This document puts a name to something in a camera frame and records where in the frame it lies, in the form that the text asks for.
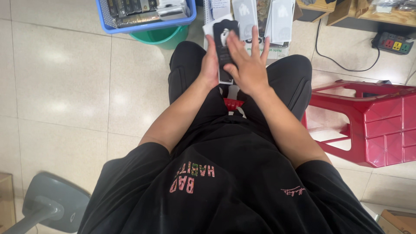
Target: right hand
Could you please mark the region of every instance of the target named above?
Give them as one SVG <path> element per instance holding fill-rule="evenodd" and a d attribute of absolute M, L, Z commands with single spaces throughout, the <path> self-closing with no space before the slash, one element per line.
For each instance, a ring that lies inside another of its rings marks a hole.
<path fill-rule="evenodd" d="M 238 36 L 231 31 L 227 38 L 228 49 L 233 61 L 237 64 L 226 64 L 224 70 L 230 73 L 241 91 L 250 96 L 262 93 L 270 88 L 267 79 L 266 61 L 269 54 L 270 38 L 264 42 L 263 53 L 260 56 L 257 26 L 253 26 L 253 40 L 251 43 L 251 56 Z"/>

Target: electrical socket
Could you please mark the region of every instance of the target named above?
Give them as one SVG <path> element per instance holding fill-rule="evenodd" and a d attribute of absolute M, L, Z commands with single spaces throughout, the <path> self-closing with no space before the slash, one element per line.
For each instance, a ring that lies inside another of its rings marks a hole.
<path fill-rule="evenodd" d="M 394 41 L 387 40 L 386 43 L 384 44 L 384 46 L 387 47 L 387 48 L 392 48 L 393 44 L 394 44 Z"/>
<path fill-rule="evenodd" d="M 400 50 L 400 47 L 401 47 L 401 43 L 400 42 L 395 42 L 394 45 L 393 45 L 393 49 L 394 50 Z"/>
<path fill-rule="evenodd" d="M 409 52 L 409 48 L 410 48 L 410 44 L 408 43 L 403 43 L 403 45 L 400 47 L 400 51 L 408 53 Z"/>

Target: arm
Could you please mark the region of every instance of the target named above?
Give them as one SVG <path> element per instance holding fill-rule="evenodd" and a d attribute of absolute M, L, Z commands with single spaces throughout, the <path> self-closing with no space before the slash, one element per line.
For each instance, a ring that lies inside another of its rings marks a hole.
<path fill-rule="evenodd" d="M 156 142 L 169 153 L 188 130 L 209 91 L 218 85 L 218 58 L 215 43 L 207 35 L 208 51 L 202 59 L 201 72 L 191 86 L 153 122 L 139 145 Z"/>
<path fill-rule="evenodd" d="M 257 36 L 257 28 L 253 27 L 253 38 L 257 38 Z M 291 161 L 293 167 L 297 168 L 311 160 L 323 160 L 331 163 L 305 127 L 269 86 L 265 65 L 270 39 L 266 38 L 261 56 L 258 40 L 252 42 L 251 56 L 247 54 L 234 32 L 231 32 L 227 38 L 227 44 L 231 57 L 238 68 L 227 64 L 224 69 L 234 77 L 240 89 L 250 95 L 259 106 L 277 146 Z"/>

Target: black cable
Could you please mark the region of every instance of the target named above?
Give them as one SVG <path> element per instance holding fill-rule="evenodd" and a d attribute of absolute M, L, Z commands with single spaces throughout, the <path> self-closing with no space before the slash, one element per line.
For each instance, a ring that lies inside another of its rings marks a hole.
<path fill-rule="evenodd" d="M 380 49 L 378 48 L 378 47 L 376 47 L 377 48 L 377 50 L 379 51 L 379 55 L 377 56 L 377 59 L 376 59 L 376 61 L 374 62 L 374 64 L 369 68 L 369 69 L 365 69 L 365 70 L 360 70 L 360 71 L 358 71 L 358 70 L 350 70 L 350 69 L 347 69 L 347 68 L 345 68 L 345 67 L 343 67 L 343 66 L 341 66 L 339 63 L 337 63 L 335 60 L 333 60 L 332 58 L 330 58 L 330 57 L 327 57 L 327 56 L 325 56 L 325 55 L 322 55 L 322 54 L 320 54 L 319 52 L 318 52 L 318 35 L 319 35 L 319 28 L 320 28 L 320 26 L 321 26 L 321 20 L 322 19 L 320 19 L 319 20 L 319 24 L 318 24 L 318 31 L 316 32 L 316 41 L 315 41 L 315 50 L 316 50 L 316 53 L 318 53 L 319 55 L 321 55 L 322 57 L 325 57 L 325 58 L 327 58 L 327 59 L 330 59 L 330 60 L 332 60 L 334 63 L 336 63 L 338 66 L 340 66 L 342 69 L 344 69 L 344 70 L 347 70 L 347 71 L 350 71 L 350 72 L 365 72 L 365 71 L 368 71 L 368 70 L 370 70 L 370 69 L 372 69 L 373 67 L 374 67 L 374 65 L 377 63 L 377 61 L 379 60 L 379 58 L 380 58 Z"/>

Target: black phone case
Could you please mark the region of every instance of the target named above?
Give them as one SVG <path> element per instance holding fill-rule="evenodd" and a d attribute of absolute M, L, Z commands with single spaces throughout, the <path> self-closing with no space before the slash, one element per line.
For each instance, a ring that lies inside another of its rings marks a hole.
<path fill-rule="evenodd" d="M 230 51 L 226 44 L 227 37 L 230 31 L 233 30 L 237 36 L 240 36 L 238 30 L 238 21 L 236 20 L 223 20 L 213 25 L 215 49 L 217 50 L 218 63 L 219 63 L 219 79 L 224 82 L 231 82 L 233 77 L 224 70 L 224 65 L 227 63 L 234 63 L 230 56 Z"/>

